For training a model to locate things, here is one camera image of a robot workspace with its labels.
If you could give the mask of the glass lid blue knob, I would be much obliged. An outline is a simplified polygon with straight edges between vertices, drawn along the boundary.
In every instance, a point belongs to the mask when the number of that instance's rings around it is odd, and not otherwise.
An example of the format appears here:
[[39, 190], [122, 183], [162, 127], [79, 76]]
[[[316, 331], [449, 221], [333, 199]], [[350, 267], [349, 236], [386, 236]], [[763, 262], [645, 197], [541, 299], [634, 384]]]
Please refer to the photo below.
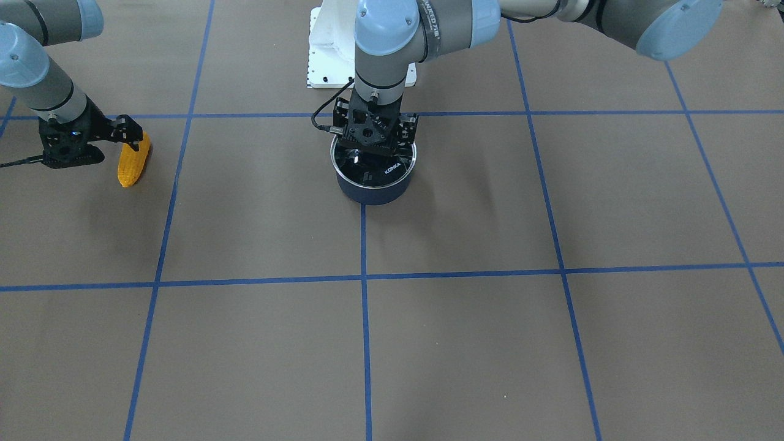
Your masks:
[[392, 156], [350, 148], [335, 136], [330, 146], [331, 164], [339, 182], [361, 189], [381, 189], [403, 183], [412, 175], [417, 145], [401, 143]]

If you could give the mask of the yellow corn cob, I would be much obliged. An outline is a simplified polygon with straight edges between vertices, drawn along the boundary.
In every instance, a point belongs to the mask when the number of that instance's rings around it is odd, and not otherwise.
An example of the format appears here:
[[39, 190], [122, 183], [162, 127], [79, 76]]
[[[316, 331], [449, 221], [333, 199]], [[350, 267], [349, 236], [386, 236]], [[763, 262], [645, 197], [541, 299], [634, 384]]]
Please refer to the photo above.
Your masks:
[[134, 186], [139, 181], [151, 153], [152, 143], [149, 134], [146, 131], [143, 131], [142, 134], [143, 139], [135, 144], [137, 150], [130, 143], [121, 145], [117, 178], [123, 188]]

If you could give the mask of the dark blue saucepan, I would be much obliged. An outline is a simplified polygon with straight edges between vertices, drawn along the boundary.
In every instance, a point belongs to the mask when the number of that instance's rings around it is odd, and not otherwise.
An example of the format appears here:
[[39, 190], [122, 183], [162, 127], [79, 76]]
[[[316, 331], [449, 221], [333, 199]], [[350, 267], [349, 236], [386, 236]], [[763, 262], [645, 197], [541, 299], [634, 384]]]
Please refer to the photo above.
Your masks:
[[345, 147], [335, 136], [330, 156], [337, 183], [348, 198], [365, 205], [384, 205], [408, 189], [418, 150], [415, 143], [404, 143], [392, 156], [378, 156]]

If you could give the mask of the white pedestal column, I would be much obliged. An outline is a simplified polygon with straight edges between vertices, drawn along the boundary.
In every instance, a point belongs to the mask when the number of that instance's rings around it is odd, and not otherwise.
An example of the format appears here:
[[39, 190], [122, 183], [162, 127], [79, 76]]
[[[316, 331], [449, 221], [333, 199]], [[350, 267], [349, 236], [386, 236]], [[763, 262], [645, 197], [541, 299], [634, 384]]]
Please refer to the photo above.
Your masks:
[[323, 1], [310, 12], [306, 87], [339, 89], [355, 77], [357, 1]]

